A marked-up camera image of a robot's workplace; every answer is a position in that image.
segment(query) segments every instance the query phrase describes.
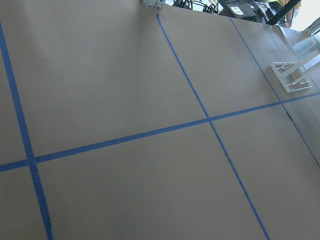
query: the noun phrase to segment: blue tape line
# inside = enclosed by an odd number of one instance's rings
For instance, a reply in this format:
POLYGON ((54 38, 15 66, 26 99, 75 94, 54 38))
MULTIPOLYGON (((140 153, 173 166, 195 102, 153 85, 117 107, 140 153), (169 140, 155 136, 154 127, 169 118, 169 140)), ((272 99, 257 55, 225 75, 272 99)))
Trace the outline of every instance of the blue tape line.
POLYGON ((216 120, 220 120, 220 119, 225 119, 225 118, 229 118, 229 117, 233 117, 233 116, 237 116, 237 115, 241 115, 241 114, 246 114, 246 113, 258 111, 261 109, 270 108, 270 107, 277 106, 280 104, 281 104, 281 102, 275 102, 275 103, 270 103, 270 104, 266 104, 266 105, 262 105, 262 106, 251 107, 251 108, 240 110, 240 111, 234 111, 234 112, 230 112, 230 113, 226 113, 226 114, 222 114, 222 115, 218 115, 218 116, 213 116, 213 117, 210 117, 210 120, 216 121, 216 120))
POLYGON ((13 100, 13 104, 14 104, 14 109, 15 109, 19 129, 20 129, 20 133, 22 136, 22 141, 23 141, 25 154, 27 157, 27 162, 28 162, 29 169, 31 172, 33 186, 34 186, 36 197, 37 197, 38 204, 40 207, 40 212, 42 215, 42 220, 43 220, 43 224, 45 227, 46 236, 47 236, 48 240, 52 240, 53 237, 52 237, 52 233, 51 233, 51 224, 50 224, 50 219, 49 219, 48 206, 46 203, 44 190, 42 188, 42 184, 40 181, 38 168, 37 168, 36 162, 34 160, 34 153, 32 150, 32 145, 31 145, 31 141, 30 141, 30 137, 29 137, 26 121, 25 121, 25 116, 24 116, 23 108, 22 108, 22 105, 20 102, 18 88, 17 88, 14 72, 12 69, 12 65, 11 65, 11 61, 10 61, 10 57, 9 57, 9 52, 8 52, 8 48, 7 48, 7 44, 6 44, 6 40, 5 40, 5 35, 3 32, 3 28, 2 28, 1 23, 0 23, 0 49, 2 52, 3 63, 4 63, 6 75, 7 75, 8 82, 9 82, 11 96, 12 96, 12 100, 13 100))
POLYGON ((279 96, 278 96, 278 94, 277 94, 276 90, 275 90, 275 89, 274 89, 274 87, 271 85, 271 82, 268 80, 267 76, 265 75, 264 71, 262 70, 261 66, 259 65, 259 63, 258 63, 257 59, 255 58, 255 56, 254 56, 254 55, 253 55, 253 53, 251 52, 250 48, 248 47, 248 45, 247 45, 246 41, 244 40, 244 38, 243 38, 243 37, 242 37, 242 35, 240 34, 240 32, 239 32, 238 28, 236 27, 236 25, 235 25, 234 21, 232 21, 231 17, 229 17, 229 19, 230 19, 230 21, 231 21, 232 25, 234 26, 235 30, 236 30, 236 31, 237 31, 237 33, 239 34, 239 36, 240 36, 240 38, 241 38, 242 42, 244 43, 244 45, 245 45, 246 49, 247 49, 247 50, 249 51, 249 53, 251 54, 251 56, 252 56, 252 58, 253 58, 253 60, 254 60, 254 62, 255 62, 255 64, 256 64, 256 66, 260 69, 260 71, 261 71, 262 75, 264 76, 264 78, 265 78, 265 79, 266 79, 266 81, 268 82, 268 84, 269 84, 270 88, 272 89, 273 93, 274 93, 274 94, 275 94, 275 96, 277 97, 278 101, 279 101, 279 102, 281 102, 281 100, 280 100, 280 98, 279 98, 279 96))
MULTIPOLYGON (((186 80, 188 81, 188 83, 189 83, 189 85, 190 85, 190 87, 191 87, 191 89, 192 89, 192 91, 193 91, 196 99, 198 100, 198 102, 199 102, 199 104, 200 104, 200 106, 201 106, 201 108, 202 108, 202 110, 203 110, 206 118, 207 118, 208 120, 210 120, 209 115, 208 115, 208 113, 207 113, 207 111, 206 111, 203 103, 202 103, 201 100, 200 100, 200 97, 198 96, 198 94, 197 94, 197 92, 196 92, 196 90, 195 90, 195 88, 194 88, 194 86, 193 86, 193 84, 192 84, 192 82, 191 82, 188 74, 187 74, 186 71, 185 71, 185 68, 183 67, 183 65, 182 65, 182 63, 181 63, 181 61, 180 61, 180 59, 179 59, 179 57, 178 57, 178 54, 177 54, 176 50, 174 49, 174 47, 173 47, 173 45, 172 45, 172 43, 171 43, 171 41, 170 41, 170 39, 169 39, 169 37, 168 37, 168 35, 167 35, 167 33, 166 33, 166 30, 164 29, 164 27, 163 27, 163 25, 162 25, 162 23, 161 23, 161 20, 160 20, 159 15, 157 15, 156 18, 157 18, 157 21, 158 21, 158 23, 159 23, 159 26, 160 26, 160 28, 161 28, 161 30, 162 30, 162 33, 163 33, 166 41, 168 42, 168 44, 169 44, 169 46, 170 46, 170 48, 171 48, 171 51, 172 51, 175 59, 177 60, 177 62, 178 62, 178 64, 179 64, 179 66, 180 66, 180 68, 181 68, 181 70, 182 70, 182 72, 183 72, 186 80)), ((229 154, 228 154, 228 152, 227 152, 227 149, 225 148, 225 146, 224 146, 224 144, 223 144, 223 142, 222 142, 222 140, 221 140, 221 138, 220 138, 220 136, 219 136, 219 134, 218 134, 215 126, 214 126, 214 124, 212 123, 212 121, 209 121, 209 124, 210 124, 210 126, 211 126, 211 128, 212 128, 212 130, 213 130, 213 132, 214 132, 214 134, 215 134, 215 136, 216 136, 219 144, 220 144, 220 147, 222 148, 222 150, 223 150, 223 152, 224 152, 224 154, 225 154, 225 156, 226 156, 226 158, 227 158, 227 160, 228 160, 228 162, 229 162, 229 164, 230 164, 230 166, 231 166, 231 168, 232 168, 232 170, 233 170, 233 173, 234 173, 235 176, 236 176, 236 179, 238 180, 238 182, 239 182, 239 184, 240 184, 240 186, 241 186, 241 188, 242 188, 242 191, 243 191, 243 193, 244 193, 247 201, 248 201, 249 204, 250 204, 250 207, 251 207, 251 209, 252 209, 252 211, 253 211, 253 213, 254 213, 254 215, 255 215, 255 217, 256 217, 256 219, 257 219, 257 221, 258 221, 258 223, 259 223, 259 225, 260 225, 260 227, 261 227, 261 229, 262 229, 265 237, 266 237, 266 239, 267 239, 267 240, 270 240, 269 235, 268 235, 268 233, 267 233, 267 230, 266 230, 264 224, 262 223, 262 220, 261 220, 261 218, 259 217, 259 214, 258 214, 258 212, 257 212, 257 210, 256 210, 256 208, 255 208, 255 206, 254 206, 251 198, 249 197, 249 195, 248 195, 248 193, 247 193, 247 190, 246 190, 246 188, 245 188, 245 186, 244 186, 244 184, 243 184, 243 182, 242 182, 242 180, 241 180, 241 178, 240 178, 240 176, 239 176, 239 174, 238 174, 238 172, 237 172, 237 170, 236 170, 236 168, 235 168, 232 160, 230 159, 229 154)))
POLYGON ((7 164, 3 164, 0 166, 0 173, 26 167, 28 166, 28 160, 15 161, 7 164))
MULTIPOLYGON (((290 50, 293 52, 293 54, 294 54, 295 57, 297 58, 298 56, 297 56, 297 54, 295 53, 295 51, 294 51, 294 49, 292 48, 292 46, 290 45, 290 43, 289 43, 288 39, 286 38, 286 36, 284 36, 284 39, 285 39, 286 43, 288 44, 290 50)), ((311 80, 313 81, 313 84, 314 84, 315 88, 316 88, 316 89, 318 90, 318 92, 320 93, 320 89, 319 89, 318 85, 316 84, 316 82, 313 80, 312 77, 311 77, 311 80)))
POLYGON ((298 101, 298 100, 301 100, 301 99, 312 98, 312 97, 315 97, 315 96, 318 96, 318 95, 320 95, 320 92, 309 94, 309 95, 305 95, 305 96, 299 96, 299 97, 291 98, 291 99, 288 99, 288 100, 284 100, 281 103, 282 104, 291 103, 291 102, 295 102, 295 101, 298 101))
MULTIPOLYGON (((244 109, 244 110, 240 110, 240 111, 234 111, 234 112, 230 112, 230 113, 226 113, 226 114, 222 114, 222 115, 218 115, 218 116, 213 116, 213 117, 210 117, 209 119, 201 119, 201 120, 187 122, 187 123, 180 124, 180 125, 165 127, 165 128, 161 128, 161 129, 157 129, 157 130, 152 130, 152 131, 147 131, 147 132, 134 134, 134 135, 130 135, 130 136, 120 137, 120 138, 116 138, 116 139, 112 139, 112 140, 108 140, 108 141, 103 141, 103 142, 99 142, 99 143, 94 143, 94 144, 90 144, 90 145, 86 145, 86 146, 81 146, 81 147, 77 147, 77 148, 73 148, 73 149, 54 152, 54 153, 50 153, 47 155, 35 157, 34 160, 36 161, 36 163, 51 161, 51 160, 64 158, 64 157, 75 155, 75 154, 80 154, 80 153, 84 153, 84 152, 88 152, 88 151, 92 151, 92 150, 96 150, 96 149, 100 149, 100 148, 105 148, 105 147, 109 147, 109 146, 113 146, 113 145, 117 145, 117 144, 122 144, 125 142, 130 142, 133 140, 147 138, 147 137, 158 135, 158 134, 163 134, 163 133, 176 131, 179 129, 193 127, 196 125, 208 123, 209 121, 217 121, 220 119, 225 119, 225 118, 229 118, 229 117, 233 117, 233 116, 237 116, 237 115, 241 115, 241 114, 246 114, 246 113, 274 107, 277 105, 281 105, 282 103, 286 104, 286 103, 298 101, 301 99, 307 99, 307 98, 311 98, 311 97, 315 97, 315 96, 319 96, 319 95, 320 95, 320 92, 306 95, 306 96, 292 98, 292 99, 285 100, 282 102, 270 103, 270 104, 256 106, 256 107, 252 107, 252 108, 248 108, 248 109, 244 109)), ((28 165, 27 160, 22 160, 22 161, 17 161, 17 162, 13 162, 13 163, 0 165, 0 172, 5 172, 5 171, 11 170, 11 169, 17 169, 17 168, 24 167, 27 165, 28 165)))
POLYGON ((180 124, 180 125, 169 126, 169 127, 165 127, 165 128, 161 128, 161 129, 157 129, 157 130, 147 131, 147 132, 134 134, 134 135, 130 135, 130 136, 124 136, 124 137, 120 137, 120 138, 116 138, 116 139, 112 139, 112 140, 108 140, 108 141, 102 141, 102 142, 98 142, 98 143, 94 143, 94 144, 90 144, 90 145, 86 145, 86 146, 76 147, 76 148, 69 149, 69 150, 64 150, 64 151, 59 151, 59 152, 43 155, 43 156, 38 156, 38 157, 35 157, 34 159, 37 163, 43 163, 46 161, 64 158, 67 156, 80 154, 80 153, 84 153, 84 152, 88 152, 88 151, 92 151, 92 150, 97 150, 97 149, 101 149, 101 148, 105 148, 105 147, 109 147, 109 146, 113 146, 113 145, 117 145, 117 144, 122 144, 122 143, 126 143, 126 142, 133 141, 133 140, 147 138, 147 137, 158 135, 158 134, 172 132, 172 131, 176 131, 179 129, 185 129, 185 128, 189 128, 192 126, 204 124, 207 122, 208 122, 207 119, 201 119, 201 120, 192 121, 192 122, 188 122, 188 123, 184 123, 184 124, 180 124))
POLYGON ((274 94, 276 95, 276 97, 278 98, 279 102, 281 103, 281 106, 283 108, 283 110, 285 111, 285 113, 288 115, 288 117, 290 118, 293 126, 295 127, 296 131, 298 132, 298 134, 300 135, 303 143, 305 144, 305 146, 307 147, 307 149, 309 150, 309 152, 311 153, 313 159, 315 160, 316 164, 320 167, 319 161, 317 160, 316 156, 314 155, 313 151, 311 150, 310 146, 308 145, 306 139, 304 138, 304 136, 302 135, 302 133, 300 132, 298 126, 296 125, 295 121, 293 120, 293 118, 290 116, 288 110, 286 109, 285 105, 283 104, 283 102, 280 100, 278 94, 276 93, 274 87, 271 85, 269 79, 267 78, 267 76, 265 75, 264 71, 262 70, 261 66, 259 65, 258 61, 256 60, 255 56, 253 55, 252 51, 250 50, 250 48, 248 47, 246 41, 244 40, 244 38, 242 37, 239 29, 237 28, 237 26, 235 25, 235 23, 233 22, 233 20, 231 18, 229 18, 232 25, 234 26, 235 30, 237 31, 237 33, 239 34, 242 42, 244 43, 244 45, 246 46, 247 50, 249 51, 249 53, 251 54, 251 57, 253 58, 253 60, 255 61, 256 65, 258 66, 258 68, 260 69, 261 73, 263 74, 265 80, 268 82, 268 84, 270 85, 270 87, 272 88, 272 91, 274 92, 274 94))
POLYGON ((177 52, 176 52, 175 49, 174 49, 174 46, 173 46, 172 43, 170 42, 169 37, 168 37, 168 35, 167 35, 167 33, 166 33, 165 29, 164 29, 164 26, 162 25, 162 23, 161 23, 161 21, 160 21, 159 15, 156 16, 156 19, 157 19, 157 21, 158 21, 158 23, 159 23, 159 26, 160 26, 160 28, 161 28, 161 30, 162 30, 162 33, 163 33, 166 41, 168 42, 168 44, 169 44, 169 46, 170 46, 170 49, 171 49, 171 51, 172 51, 172 53, 173 53, 176 61, 178 62, 179 66, 180 66, 180 68, 181 68, 181 70, 182 70, 182 72, 183 72, 183 75, 185 76, 185 78, 186 78, 186 80, 187 80, 187 82, 188 82, 188 84, 189 84, 189 86, 190 86, 190 88, 191 88, 191 90, 192 90, 192 92, 193 92, 196 100, 198 101, 198 103, 199 103, 202 111, 204 112, 205 117, 208 119, 208 118, 209 118, 209 115, 208 115, 208 113, 207 113, 207 111, 206 111, 203 103, 201 102, 200 97, 199 97, 199 95, 197 94, 194 86, 192 85, 192 83, 191 83, 191 81, 190 81, 190 78, 189 78, 189 76, 188 76, 188 74, 187 74, 184 66, 182 65, 182 63, 181 63, 181 61, 180 61, 180 59, 179 59, 179 57, 178 57, 178 54, 177 54, 177 52))

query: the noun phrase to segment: person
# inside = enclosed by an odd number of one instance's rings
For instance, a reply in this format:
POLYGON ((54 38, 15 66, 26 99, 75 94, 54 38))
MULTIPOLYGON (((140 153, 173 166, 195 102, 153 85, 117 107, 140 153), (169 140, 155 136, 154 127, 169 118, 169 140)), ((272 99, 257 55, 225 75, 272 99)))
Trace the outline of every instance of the person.
MULTIPOLYGON (((276 13, 278 13, 284 7, 284 5, 286 5, 288 2, 290 2, 290 0, 277 0, 277 1, 269 2, 269 6, 276 13)), ((288 14, 283 19, 281 19, 281 21, 279 22, 280 25, 287 29, 290 28, 292 25, 292 22, 295 20, 296 16, 298 15, 300 8, 301 8, 301 2, 299 2, 299 4, 294 7, 294 9, 288 12, 288 14)))

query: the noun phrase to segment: person's arm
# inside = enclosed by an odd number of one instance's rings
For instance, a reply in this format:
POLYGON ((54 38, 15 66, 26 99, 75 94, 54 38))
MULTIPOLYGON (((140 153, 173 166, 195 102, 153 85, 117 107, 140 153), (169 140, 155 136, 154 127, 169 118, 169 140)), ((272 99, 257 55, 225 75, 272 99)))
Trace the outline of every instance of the person's arm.
POLYGON ((288 12, 288 14, 285 16, 285 23, 284 23, 285 28, 288 29, 291 27, 292 22, 295 20, 298 13, 299 13, 299 8, 294 8, 294 10, 291 10, 290 12, 288 12))

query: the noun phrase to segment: black cables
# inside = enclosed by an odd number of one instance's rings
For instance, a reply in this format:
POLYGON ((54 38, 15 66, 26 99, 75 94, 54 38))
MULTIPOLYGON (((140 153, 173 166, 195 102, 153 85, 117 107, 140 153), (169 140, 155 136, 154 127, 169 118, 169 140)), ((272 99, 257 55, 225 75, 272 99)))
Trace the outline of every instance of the black cables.
POLYGON ((218 3, 216 5, 211 4, 207 5, 201 1, 192 1, 192 0, 175 0, 173 5, 174 7, 183 8, 183 9, 194 9, 194 5, 202 6, 202 12, 208 14, 218 14, 218 3))

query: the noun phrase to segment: metal bracket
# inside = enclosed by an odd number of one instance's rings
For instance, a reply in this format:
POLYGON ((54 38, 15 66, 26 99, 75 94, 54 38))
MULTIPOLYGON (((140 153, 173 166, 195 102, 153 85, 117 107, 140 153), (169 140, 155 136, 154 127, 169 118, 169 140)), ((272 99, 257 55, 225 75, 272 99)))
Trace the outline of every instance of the metal bracket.
POLYGON ((152 7, 156 9, 162 9, 165 5, 166 0, 142 0, 142 4, 146 7, 152 7))
POLYGON ((320 17, 304 30, 309 36, 320 32, 320 17))

